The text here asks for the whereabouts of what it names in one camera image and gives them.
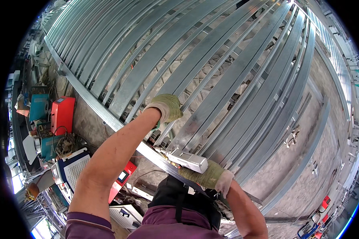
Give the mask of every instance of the hand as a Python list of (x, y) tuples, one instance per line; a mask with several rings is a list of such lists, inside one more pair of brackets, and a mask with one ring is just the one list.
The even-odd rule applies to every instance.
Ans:
[(151, 107), (158, 108), (161, 111), (161, 123), (171, 122), (183, 116), (178, 97), (173, 94), (160, 94), (152, 98), (152, 101), (145, 109)]
[(226, 198), (234, 174), (227, 169), (221, 168), (219, 164), (212, 160), (208, 160), (207, 163), (209, 167), (203, 174), (185, 167), (179, 168), (178, 173), (207, 189), (215, 189), (217, 192), (221, 192)]

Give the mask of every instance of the concrete floor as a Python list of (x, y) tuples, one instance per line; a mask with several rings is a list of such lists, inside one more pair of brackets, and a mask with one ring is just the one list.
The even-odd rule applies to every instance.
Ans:
[[(244, 31), (244, 29), (245, 26), (243, 26), (242, 29), (240, 28), (237, 32), (241, 33)], [(186, 57), (186, 54), (187, 53), (179, 57), (178, 63), (180, 63), (180, 61)], [(152, 76), (163, 64), (164, 62), (160, 62), (158, 64), (157, 69), (153, 70), (153, 73), (148, 77), (144, 84), (147, 84), (152, 79)], [(171, 71), (176, 68), (175, 64), (172, 65)], [(67, 87), (66, 95), (74, 96), (77, 99), (77, 105), (73, 118), (73, 131), (80, 134), (93, 146), (99, 147), (101, 143), (114, 132), (112, 129), (110, 129), (110, 127), (107, 125), (104, 126), (102, 124), (102, 119), (96, 115), (96, 113), (91, 108), (88, 107), (85, 101), (79, 95), (77, 95), (77, 93), (75, 93), (71, 85), (66, 82), (65, 77), (61, 77), (56, 74), (55, 69), (57, 69), (57, 65), (53, 62), (49, 68), (49, 74), (50, 77), (54, 77), (56, 79), (58, 96), (63, 95), (65, 88)], [(163, 81), (165, 81), (169, 76), (170, 72), (168, 71), (165, 73)], [(318, 162), (320, 175), (318, 178), (313, 178), (313, 175), (311, 174), (312, 167), (307, 166), (293, 187), (267, 214), (267, 216), (288, 217), (300, 215), (306, 216), (311, 214), (319, 207), (324, 196), (327, 195), (329, 191), (329, 182), (326, 181), (327, 178), (329, 178), (326, 177), (326, 175), (330, 176), (332, 173), (329, 169), (338, 168), (340, 165), (340, 159), (343, 162), (348, 162), (349, 159), (349, 156), (347, 156), (349, 150), (347, 145), (347, 137), (349, 134), (351, 134), (351, 131), (348, 131), (349, 122), (346, 122), (345, 120), (340, 99), (328, 69), (317, 52), (314, 54), (310, 76), (316, 83), (320, 93), (322, 95), (327, 95), (331, 102), (330, 118), (332, 120), (333, 128), (330, 128), (328, 124), (326, 125), (319, 145), (317, 146), (312, 156), (312, 161)], [(301, 131), (298, 135), (297, 144), (292, 145), (290, 148), (282, 146), (281, 149), (268, 161), (268, 163), (265, 164), (264, 167), (260, 169), (243, 186), (245, 191), (261, 200), (265, 199), (273, 191), (273, 189), (277, 187), (277, 185), (282, 181), (287, 173), (289, 173), (292, 167), (299, 163), (311, 144), (311, 136), (316, 128), (319, 112), (321, 111), (321, 103), (315, 97), (311, 88), (306, 86), (303, 93), (303, 98), (305, 98), (308, 93), (312, 94), (312, 98), (305, 113), (301, 116), (301, 120), (299, 121)], [(149, 97), (151, 98), (154, 94), (155, 92), (153, 91)], [(185, 112), (185, 117), (186, 116), (189, 117), (190, 112)], [(181, 127), (181, 124), (181, 122), (176, 124), (174, 131), (178, 131)], [(339, 157), (335, 157), (338, 149), (340, 149)], [(166, 174), (161, 172), (148, 173), (152, 170), (161, 169), (141, 156), (139, 153), (136, 153), (132, 160), (134, 160), (134, 163), (138, 168), (136, 172), (130, 177), (128, 182), (133, 185), (143, 184), (154, 191), (158, 183), (166, 177)], [(340, 177), (338, 177), (340, 181), (345, 180), (349, 169), (350, 164), (346, 164), (342, 169)], [(135, 181), (137, 177), (145, 173), (148, 174), (140, 177), (138, 181)], [(335, 182), (331, 188), (336, 188), (336, 186), (337, 183)], [(306, 204), (311, 201), (312, 196), (315, 195), (318, 191), (319, 193), (316, 195), (316, 198), (306, 208)], [(269, 238), (290, 238), (296, 234), (298, 229), (298, 226), (290, 226), (290, 224), (269, 224)]]

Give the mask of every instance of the worker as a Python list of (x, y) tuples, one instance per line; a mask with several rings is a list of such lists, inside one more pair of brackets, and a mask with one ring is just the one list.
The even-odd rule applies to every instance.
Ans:
[[(98, 148), (77, 180), (67, 214), (67, 239), (114, 239), (108, 204), (112, 184), (140, 142), (158, 126), (158, 121), (170, 122), (182, 116), (177, 96), (158, 95), (135, 120)], [(220, 192), (229, 203), (238, 230), (245, 239), (268, 238), (263, 215), (233, 179), (234, 175), (213, 161), (208, 163), (203, 174), (186, 168), (180, 168), (179, 174)], [(221, 215), (213, 201), (201, 193), (187, 192), (188, 188), (171, 175), (160, 182), (142, 225), (128, 239), (222, 238), (218, 234)]]

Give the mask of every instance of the teal welding machine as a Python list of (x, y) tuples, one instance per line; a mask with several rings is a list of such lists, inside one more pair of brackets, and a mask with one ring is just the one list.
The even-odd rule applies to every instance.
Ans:
[(41, 157), (46, 161), (49, 161), (57, 156), (57, 153), (53, 150), (56, 148), (58, 141), (63, 137), (63, 135), (58, 135), (53, 139), (53, 133), (50, 128), (50, 122), (39, 123), (36, 126), (38, 140), (40, 140), (41, 145)]
[(29, 121), (47, 118), (49, 107), (49, 94), (47, 86), (34, 86), (31, 88), (31, 108)]

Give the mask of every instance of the green string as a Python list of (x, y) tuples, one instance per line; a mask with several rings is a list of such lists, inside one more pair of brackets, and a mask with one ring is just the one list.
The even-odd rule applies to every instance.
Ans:
[(152, 129), (152, 131), (158, 130), (159, 127), (160, 127), (160, 121), (157, 122), (157, 126), (154, 129)]

